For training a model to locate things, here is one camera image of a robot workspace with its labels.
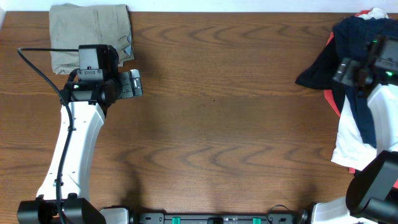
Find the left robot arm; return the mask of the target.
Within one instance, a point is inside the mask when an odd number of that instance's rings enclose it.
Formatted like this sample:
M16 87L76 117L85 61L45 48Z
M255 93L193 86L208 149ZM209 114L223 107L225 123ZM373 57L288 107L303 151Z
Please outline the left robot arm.
M96 209L90 203L90 170L95 144L108 108L117 100L142 96L136 69L119 72L119 56L111 45L80 45L79 66L62 89L32 62L60 98L61 124L50 168L34 200L22 201L19 223L133 223L128 208Z

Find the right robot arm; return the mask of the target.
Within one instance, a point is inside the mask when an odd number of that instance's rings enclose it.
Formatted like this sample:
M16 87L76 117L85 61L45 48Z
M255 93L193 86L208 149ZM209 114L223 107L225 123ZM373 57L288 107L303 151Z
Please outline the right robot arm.
M377 156L349 184L346 195L316 203L307 223L397 223L397 39L380 35L365 61L344 58L335 81L367 99Z

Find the navy blue shorts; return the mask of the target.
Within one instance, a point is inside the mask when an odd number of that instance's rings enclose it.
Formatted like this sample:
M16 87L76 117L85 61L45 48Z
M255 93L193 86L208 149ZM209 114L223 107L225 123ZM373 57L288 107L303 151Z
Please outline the navy blue shorts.
M368 56L367 46L378 35L397 37L397 21L350 16L333 27L336 53L340 60L350 58L363 62ZM367 99L359 97L353 87L344 87L353 118L363 143L376 147L374 121Z

